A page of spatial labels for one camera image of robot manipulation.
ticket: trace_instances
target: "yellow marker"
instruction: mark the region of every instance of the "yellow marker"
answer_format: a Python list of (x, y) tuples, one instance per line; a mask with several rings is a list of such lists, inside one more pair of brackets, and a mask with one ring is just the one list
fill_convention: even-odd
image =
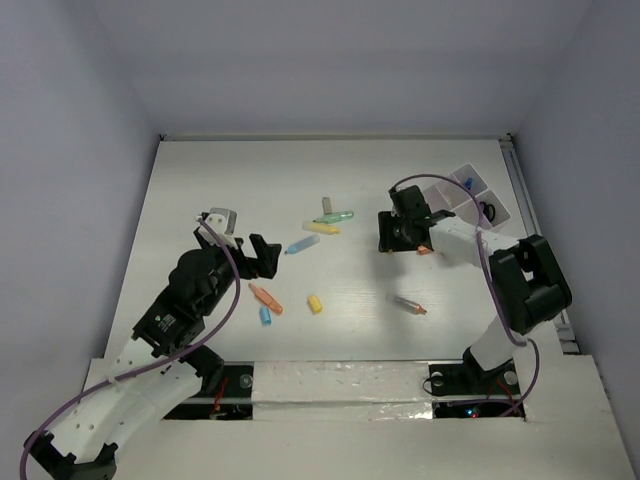
[(282, 305), (276, 302), (276, 300), (271, 295), (269, 295), (264, 288), (258, 287), (253, 283), (250, 283), (249, 289), (253, 292), (256, 298), (260, 300), (262, 303), (264, 303), (267, 307), (269, 307), (269, 309), (271, 309), (272, 312), (280, 315), (284, 311), (284, 308), (282, 308)]
[(420, 245), (418, 247), (418, 255), (429, 255), (430, 253), (433, 253), (433, 250), (429, 250), (427, 247), (425, 247), (424, 245)]
[(315, 295), (311, 295), (309, 298), (307, 298), (307, 302), (309, 303), (311, 311), (314, 314), (320, 313), (322, 311), (322, 304), (320, 303), (320, 299)]
[(338, 227), (316, 222), (304, 222), (302, 224), (302, 229), (308, 232), (324, 233), (325, 235), (335, 235), (336, 233), (340, 233), (340, 229)]

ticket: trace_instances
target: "white panel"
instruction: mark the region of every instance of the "white panel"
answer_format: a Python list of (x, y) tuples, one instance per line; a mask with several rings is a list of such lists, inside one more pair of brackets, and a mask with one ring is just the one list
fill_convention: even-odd
[(119, 478), (633, 480), (611, 418), (406, 422), (166, 421)]
[[(472, 163), (514, 217), (501, 233), (525, 236), (498, 142), (291, 141), (165, 142), (149, 184), (107, 347), (112, 358), (165, 287), (180, 255), (198, 248), (194, 215), (212, 206), (238, 212), (236, 234), (260, 233), (285, 247), (303, 220), (333, 208), (355, 212), (339, 235), (280, 258), (273, 280), (258, 280), (284, 306), (263, 327), (246, 282), (236, 313), (209, 346), (227, 361), (422, 360), (460, 358), (495, 316), (482, 273), (454, 258), (377, 251), (388, 189), (415, 173), (447, 174)], [(421, 188), (430, 181), (417, 182)], [(246, 249), (252, 254), (250, 246)], [(230, 305), (233, 286), (207, 320)], [(413, 316), (385, 302), (388, 291), (421, 303)], [(324, 305), (320, 315), (309, 295)]]
[(93, 0), (163, 132), (520, 124), (589, 0)]
[(426, 362), (258, 362), (254, 402), (402, 403), (430, 400)]

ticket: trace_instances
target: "white table surface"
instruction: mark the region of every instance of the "white table surface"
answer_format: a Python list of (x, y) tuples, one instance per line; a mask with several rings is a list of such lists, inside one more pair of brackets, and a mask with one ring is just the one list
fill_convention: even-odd
[[(386, 191), (395, 180), (417, 172), (447, 174), (465, 163), (473, 163), (510, 210), (512, 220), (503, 233), (523, 236), (496, 141), (162, 143), (107, 355), (92, 363), (88, 384), (103, 378), (177, 258), (196, 246), (191, 235), (195, 213), (211, 206), (232, 208), (238, 212), (239, 236), (261, 233), (286, 246), (305, 235), (299, 226), (303, 220), (320, 215), (323, 196), (332, 198), (334, 209), (352, 209), (356, 216), (340, 225), (341, 235), (281, 259), (276, 279), (259, 282), (280, 299), (285, 313), (263, 328), (245, 288), (236, 315), (210, 346), (227, 361), (264, 361), (255, 370), (260, 399), (295, 400), (298, 406), (307, 391), (300, 386), (319, 373), (310, 371), (295, 381), (290, 372), (316, 367), (275, 368), (270, 362), (459, 358), (494, 315), (480, 272), (439, 255), (378, 253), (376, 214), (389, 208)], [(428, 315), (389, 310), (383, 299), (392, 288), (420, 301)], [(311, 293), (324, 303), (319, 316), (305, 305)], [(231, 296), (210, 317), (210, 326)], [(309, 388), (306, 400), (318, 407), (311, 414), (295, 408), (258, 412), (256, 420), (246, 422), (162, 421), (126, 446), (116, 478), (634, 478), (593, 360), (562, 355), (550, 322), (532, 336), (540, 345), (542, 368), (525, 403), (526, 422), (367, 421), (368, 415), (327, 415), (327, 407), (341, 408), (336, 398), (361, 397), (362, 383), (355, 381), (353, 391), (336, 384), (335, 395), (323, 390), (318, 396)], [(532, 352), (519, 350), (514, 359), (525, 389), (532, 377)], [(424, 374), (424, 364), (416, 364), (415, 372), (410, 364), (402, 368), (409, 379)], [(278, 371), (285, 376), (279, 378)], [(259, 372), (270, 373), (261, 379)], [(322, 381), (330, 389), (335, 382), (325, 375)], [(366, 384), (375, 392), (369, 377)], [(392, 385), (382, 379), (376, 400), (397, 400), (398, 388)], [(410, 381), (403, 388), (409, 389), (403, 397), (407, 402), (431, 400), (428, 395), (414, 398)]]
[[(260, 233), (290, 243), (308, 235), (304, 220), (353, 210), (340, 235), (281, 256), (273, 280), (258, 280), (284, 306), (263, 328), (258, 303), (243, 282), (231, 321), (209, 346), (228, 361), (409, 360), (459, 358), (494, 316), (479, 270), (441, 255), (377, 251), (377, 213), (391, 207), (388, 189), (415, 173), (448, 174), (472, 163), (512, 218), (501, 233), (524, 236), (524, 226), (495, 140), (164, 142), (160, 144), (111, 330), (107, 358), (167, 283), (181, 254), (197, 243), (194, 216), (210, 207), (238, 213), (236, 236)], [(418, 182), (427, 186), (429, 180)], [(227, 310), (232, 286), (207, 320)], [(421, 303), (424, 316), (389, 307), (387, 291)], [(317, 295), (324, 312), (306, 304)]]

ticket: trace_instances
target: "light blue marker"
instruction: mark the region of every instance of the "light blue marker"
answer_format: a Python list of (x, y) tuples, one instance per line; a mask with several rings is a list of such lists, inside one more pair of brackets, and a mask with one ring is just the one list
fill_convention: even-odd
[(312, 247), (319, 241), (320, 241), (320, 236), (317, 233), (310, 235), (307, 238), (303, 238), (302, 240), (299, 240), (296, 243), (289, 245), (289, 248), (287, 248), (284, 253), (288, 255), (293, 255), (294, 253), (301, 252), (305, 248)]
[(269, 307), (260, 307), (260, 321), (262, 325), (271, 325), (271, 312)]

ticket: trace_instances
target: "gray wall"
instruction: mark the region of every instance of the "gray wall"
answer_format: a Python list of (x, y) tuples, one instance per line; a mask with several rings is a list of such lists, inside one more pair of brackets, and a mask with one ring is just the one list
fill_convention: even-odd
[(518, 131), (542, 230), (640, 472), (640, 2), (598, 0)]
[(3, 478), (17, 478), (26, 436), (103, 352), (157, 145), (92, 8), (2, 2)]
[(590, 0), (93, 0), (165, 133), (513, 131)]

